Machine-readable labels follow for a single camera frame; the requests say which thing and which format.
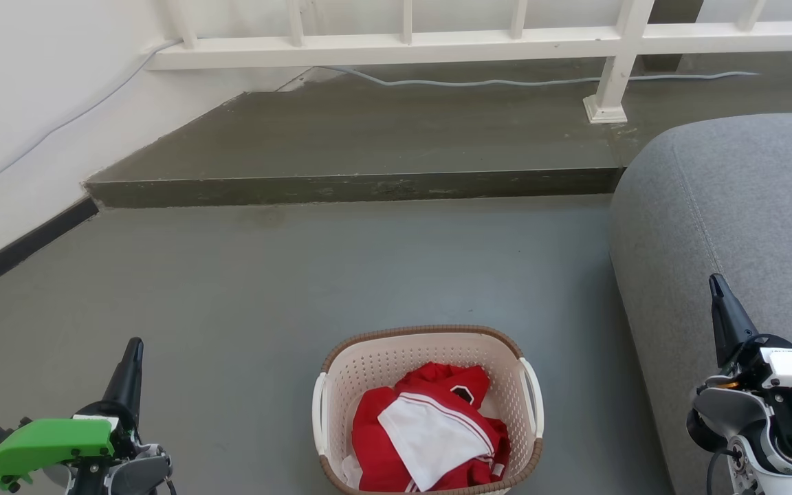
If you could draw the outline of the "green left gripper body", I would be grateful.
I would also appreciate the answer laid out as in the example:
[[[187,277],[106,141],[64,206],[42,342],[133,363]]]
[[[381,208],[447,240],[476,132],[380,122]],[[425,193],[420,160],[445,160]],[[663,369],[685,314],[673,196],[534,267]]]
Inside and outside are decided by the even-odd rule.
[[[126,429],[118,417],[31,420],[0,439],[0,489],[31,485],[33,473],[52,466],[72,466],[84,460],[117,465],[138,453],[134,430]]]

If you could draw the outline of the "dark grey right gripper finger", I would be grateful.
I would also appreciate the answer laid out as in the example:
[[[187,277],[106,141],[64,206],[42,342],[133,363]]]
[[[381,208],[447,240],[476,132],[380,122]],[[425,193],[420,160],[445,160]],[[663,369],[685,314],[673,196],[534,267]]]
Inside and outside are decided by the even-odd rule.
[[[758,330],[722,274],[708,276],[717,367],[723,369]]]

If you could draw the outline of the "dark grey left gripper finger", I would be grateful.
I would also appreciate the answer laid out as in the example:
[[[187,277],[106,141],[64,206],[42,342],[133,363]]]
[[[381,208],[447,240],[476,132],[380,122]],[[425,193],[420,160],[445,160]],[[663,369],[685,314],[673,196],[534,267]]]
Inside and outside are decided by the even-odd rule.
[[[144,361],[144,342],[136,336],[129,339],[122,360],[117,364],[100,401],[102,413],[119,417],[120,423],[128,430],[135,430],[139,424],[142,361]]]

